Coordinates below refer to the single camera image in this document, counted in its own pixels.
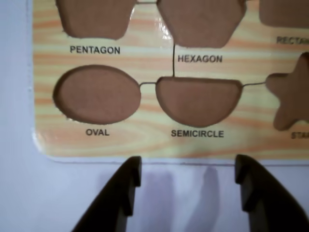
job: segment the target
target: pentagon cutout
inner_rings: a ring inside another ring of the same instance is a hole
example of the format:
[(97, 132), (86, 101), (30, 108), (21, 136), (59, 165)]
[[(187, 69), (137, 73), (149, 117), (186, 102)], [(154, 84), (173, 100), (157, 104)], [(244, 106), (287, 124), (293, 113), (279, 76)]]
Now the pentagon cutout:
[(109, 66), (82, 66), (65, 73), (54, 90), (54, 102), (68, 118), (112, 124), (130, 117), (140, 105), (139, 84)]
[(64, 31), (76, 38), (120, 39), (136, 0), (56, 0)]

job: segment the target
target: wood grain pattern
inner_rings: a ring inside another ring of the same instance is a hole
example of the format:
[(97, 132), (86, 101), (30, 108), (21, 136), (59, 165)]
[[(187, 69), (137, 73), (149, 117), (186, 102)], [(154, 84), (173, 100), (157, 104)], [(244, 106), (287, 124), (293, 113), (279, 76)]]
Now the wood grain pattern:
[[(271, 73), (288, 73), (308, 45), (278, 45), (277, 36), (309, 37), (309, 30), (271, 28), (260, 23), (257, 0), (248, 3), (244, 20), (222, 49), (176, 47), (182, 54), (222, 55), (218, 64), (175, 63), (176, 76), (236, 79), (243, 84), (265, 81)], [(171, 130), (195, 130), (169, 118), (159, 106), (155, 85), (141, 86), (141, 104), (128, 119), (107, 126), (67, 119), (54, 105), (54, 86), (63, 73), (82, 65), (121, 69), (139, 83), (172, 75), (173, 41), (155, 4), (136, 5), (125, 36), (117, 41), (75, 39), (61, 26), (54, 0), (33, 1), (33, 72), (36, 140), (40, 150), (57, 158), (129, 157), (233, 159), (238, 153), (257, 159), (309, 159), (309, 141), (291, 139), (293, 131), (309, 131), (298, 122), (279, 132), (273, 119), (279, 100), (265, 85), (246, 86), (233, 113), (204, 128), (224, 131), (224, 138), (172, 137)], [(70, 45), (119, 46), (121, 54), (72, 54)], [(87, 129), (104, 129), (110, 136), (87, 136)]]

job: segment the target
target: oval cutout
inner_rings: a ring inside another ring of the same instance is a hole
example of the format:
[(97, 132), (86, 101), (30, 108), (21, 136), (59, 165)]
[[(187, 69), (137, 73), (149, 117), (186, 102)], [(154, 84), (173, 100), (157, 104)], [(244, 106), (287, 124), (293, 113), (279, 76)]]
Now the oval cutout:
[(82, 66), (65, 73), (54, 90), (54, 102), (68, 118), (112, 124), (134, 114), (140, 86), (125, 72), (103, 65)]
[(56, 0), (64, 31), (75, 38), (120, 39), (136, 0)]
[(159, 0), (158, 9), (175, 43), (224, 47), (246, 12), (245, 0)]
[(161, 77), (156, 85), (158, 101), (175, 121), (192, 127), (207, 127), (230, 115), (242, 85), (236, 80)]

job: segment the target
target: shape cutout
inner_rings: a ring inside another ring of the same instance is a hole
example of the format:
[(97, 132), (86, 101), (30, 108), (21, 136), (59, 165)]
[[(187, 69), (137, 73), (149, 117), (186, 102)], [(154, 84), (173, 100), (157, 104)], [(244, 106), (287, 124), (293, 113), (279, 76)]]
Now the shape cutout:
[(56, 0), (64, 31), (76, 38), (120, 39), (136, 0)]
[(245, 0), (159, 0), (159, 11), (177, 45), (221, 48), (246, 12)]
[(288, 130), (299, 120), (309, 120), (309, 53), (302, 54), (292, 73), (270, 75), (266, 86), (280, 100), (274, 120), (277, 130)]
[(309, 1), (260, 0), (260, 19), (272, 27), (309, 28)]
[(161, 77), (156, 84), (160, 106), (175, 121), (197, 128), (221, 122), (236, 107), (242, 85), (236, 80)]
[(140, 86), (125, 72), (103, 65), (82, 66), (65, 73), (54, 101), (68, 118), (91, 124), (112, 124), (134, 114)]

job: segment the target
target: white surface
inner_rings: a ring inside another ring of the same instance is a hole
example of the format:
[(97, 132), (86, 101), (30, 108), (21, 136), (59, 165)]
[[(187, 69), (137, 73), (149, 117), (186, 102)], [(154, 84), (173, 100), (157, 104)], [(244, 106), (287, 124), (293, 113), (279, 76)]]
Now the white surface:
[[(29, 110), (25, 0), (0, 0), (0, 231), (69, 232), (118, 165), (39, 154)], [(309, 213), (309, 167), (271, 167)], [(233, 167), (143, 165), (128, 232), (248, 232)]]

